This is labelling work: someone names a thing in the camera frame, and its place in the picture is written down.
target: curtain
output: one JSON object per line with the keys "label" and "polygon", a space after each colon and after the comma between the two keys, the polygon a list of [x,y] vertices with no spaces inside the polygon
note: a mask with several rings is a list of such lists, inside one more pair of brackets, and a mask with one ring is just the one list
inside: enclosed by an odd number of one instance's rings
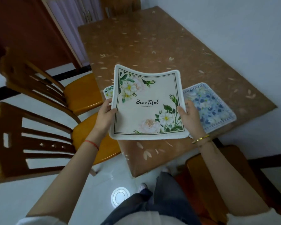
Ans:
{"label": "curtain", "polygon": [[46,0],[57,22],[83,66],[88,57],[78,33],[78,27],[87,23],[89,13],[93,21],[103,19],[99,0]]}

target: brown table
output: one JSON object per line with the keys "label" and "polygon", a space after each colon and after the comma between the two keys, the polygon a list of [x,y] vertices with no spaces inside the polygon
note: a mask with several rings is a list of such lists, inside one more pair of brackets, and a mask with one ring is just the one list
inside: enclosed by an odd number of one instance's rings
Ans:
{"label": "brown table", "polygon": [[[235,112],[237,121],[214,132],[219,136],[276,108],[268,98],[159,7],[79,27],[102,97],[113,84],[116,64],[145,73],[178,69],[182,87],[205,82]],[[119,141],[133,177],[194,149],[191,138]],[[144,151],[151,157],[144,159]]]}

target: shoe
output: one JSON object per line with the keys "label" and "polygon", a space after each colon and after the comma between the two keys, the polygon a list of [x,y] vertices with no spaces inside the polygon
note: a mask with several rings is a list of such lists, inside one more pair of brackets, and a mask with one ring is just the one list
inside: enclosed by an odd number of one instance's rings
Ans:
{"label": "shoe", "polygon": [[148,188],[148,186],[146,185],[146,183],[142,183],[140,185],[140,188],[139,188],[138,192],[140,193],[143,189],[147,189],[147,188]]}
{"label": "shoe", "polygon": [[161,171],[171,174],[171,170],[168,167],[163,168]]}

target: jeans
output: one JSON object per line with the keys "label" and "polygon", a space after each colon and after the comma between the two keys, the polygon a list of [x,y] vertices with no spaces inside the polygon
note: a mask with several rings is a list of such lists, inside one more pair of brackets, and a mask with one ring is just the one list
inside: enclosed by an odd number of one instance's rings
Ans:
{"label": "jeans", "polygon": [[115,208],[101,225],[113,225],[129,214],[145,211],[175,217],[189,225],[201,224],[180,185],[169,173],[161,172],[157,178],[154,204],[148,202],[152,195],[149,189],[133,194]]}

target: forearm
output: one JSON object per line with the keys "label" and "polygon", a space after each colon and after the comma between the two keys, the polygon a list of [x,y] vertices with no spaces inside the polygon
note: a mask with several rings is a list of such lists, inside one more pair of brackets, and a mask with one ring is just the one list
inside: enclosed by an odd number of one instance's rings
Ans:
{"label": "forearm", "polygon": [[[86,139],[99,146],[102,138],[100,133],[92,131]],[[84,142],[28,212],[27,217],[49,215],[68,223],[96,155],[97,148],[89,142]]]}
{"label": "forearm", "polygon": [[248,216],[267,212],[266,203],[251,185],[228,162],[209,138],[199,142],[203,160],[225,202],[234,216]]}

